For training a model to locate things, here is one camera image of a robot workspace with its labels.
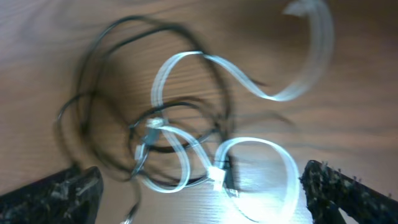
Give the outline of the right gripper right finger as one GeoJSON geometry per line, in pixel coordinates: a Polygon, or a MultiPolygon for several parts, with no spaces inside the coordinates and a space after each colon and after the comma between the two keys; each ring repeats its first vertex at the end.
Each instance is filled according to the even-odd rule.
{"type": "Polygon", "coordinates": [[[397,224],[397,201],[328,167],[310,160],[300,182],[315,224],[345,223],[340,211],[359,224],[397,224]]]}

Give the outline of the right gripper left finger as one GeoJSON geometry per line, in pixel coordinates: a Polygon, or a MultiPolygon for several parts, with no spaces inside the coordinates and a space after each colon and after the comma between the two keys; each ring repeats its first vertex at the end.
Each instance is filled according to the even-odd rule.
{"type": "Polygon", "coordinates": [[[1,223],[94,224],[103,190],[97,167],[70,167],[1,195],[1,223]]]}

